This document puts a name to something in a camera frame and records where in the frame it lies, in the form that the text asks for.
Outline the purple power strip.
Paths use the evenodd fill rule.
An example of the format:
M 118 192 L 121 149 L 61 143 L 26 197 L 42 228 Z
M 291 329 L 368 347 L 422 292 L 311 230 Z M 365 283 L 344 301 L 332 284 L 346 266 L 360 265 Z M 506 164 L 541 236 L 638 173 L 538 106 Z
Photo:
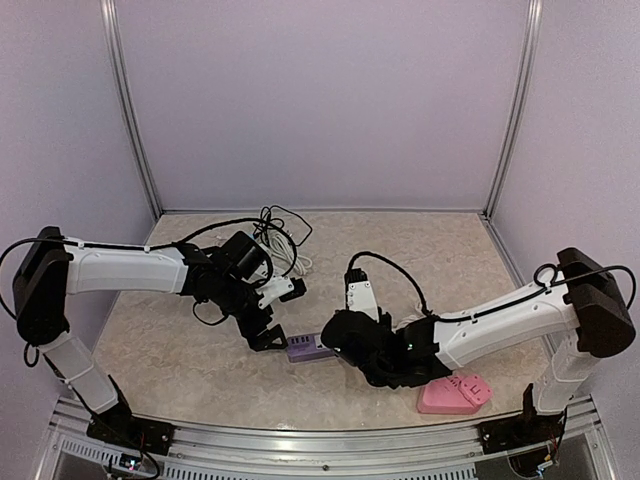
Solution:
M 304 363 L 333 358 L 334 352 L 325 347 L 319 333 L 303 334 L 287 338 L 286 354 L 290 363 Z

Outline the pink triangular power strip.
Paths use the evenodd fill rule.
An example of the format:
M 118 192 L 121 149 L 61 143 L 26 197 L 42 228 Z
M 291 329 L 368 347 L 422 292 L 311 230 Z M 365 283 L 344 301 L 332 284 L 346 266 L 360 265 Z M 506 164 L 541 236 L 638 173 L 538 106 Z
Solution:
M 457 375 L 433 380 L 425 385 L 418 397 L 417 411 L 434 415 L 472 415 L 480 408 L 467 402 L 458 385 L 464 377 Z

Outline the pink plug adapter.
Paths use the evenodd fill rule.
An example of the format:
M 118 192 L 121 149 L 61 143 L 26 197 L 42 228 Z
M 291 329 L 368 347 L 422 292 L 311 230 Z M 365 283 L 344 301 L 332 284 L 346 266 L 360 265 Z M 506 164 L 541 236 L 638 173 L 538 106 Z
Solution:
M 458 390 L 475 408 L 480 408 L 493 397 L 492 388 L 479 375 L 469 375 L 460 380 Z

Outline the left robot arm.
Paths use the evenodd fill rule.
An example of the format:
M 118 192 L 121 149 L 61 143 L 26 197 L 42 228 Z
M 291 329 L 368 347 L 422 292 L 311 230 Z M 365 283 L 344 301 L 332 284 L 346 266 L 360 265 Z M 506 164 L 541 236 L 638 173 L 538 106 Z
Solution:
M 234 320 L 255 352 L 287 344 L 282 327 L 272 323 L 272 304 L 295 291 L 294 278 L 248 232 L 238 230 L 219 245 L 197 244 L 198 237 L 218 227 L 209 224 L 161 244 L 127 244 L 86 241 L 47 226 L 1 253 L 7 259 L 17 250 L 24 252 L 11 279 L 11 297 L 1 306 L 26 348 L 36 352 L 26 363 L 45 360 L 118 444 L 133 443 L 140 419 L 117 382 L 74 334 L 67 314 L 70 298 L 115 300 L 126 292 L 190 298 L 194 307 L 212 304 L 222 320 Z

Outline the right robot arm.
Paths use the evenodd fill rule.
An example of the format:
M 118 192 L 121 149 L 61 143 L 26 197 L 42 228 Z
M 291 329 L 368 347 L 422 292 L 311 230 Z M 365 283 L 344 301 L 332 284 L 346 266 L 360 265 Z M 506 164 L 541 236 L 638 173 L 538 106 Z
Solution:
M 467 364 L 514 345 L 562 332 L 565 337 L 544 373 L 524 397 L 529 407 L 511 433 L 535 442 L 564 412 L 600 360 L 626 350 L 636 329 L 613 275 L 575 247 L 561 250 L 533 280 L 493 301 L 457 313 L 427 306 L 418 319 L 394 328 L 376 301 L 366 273 L 350 265 L 345 306 L 321 331 L 323 346 L 359 369 L 374 387 L 422 387 Z

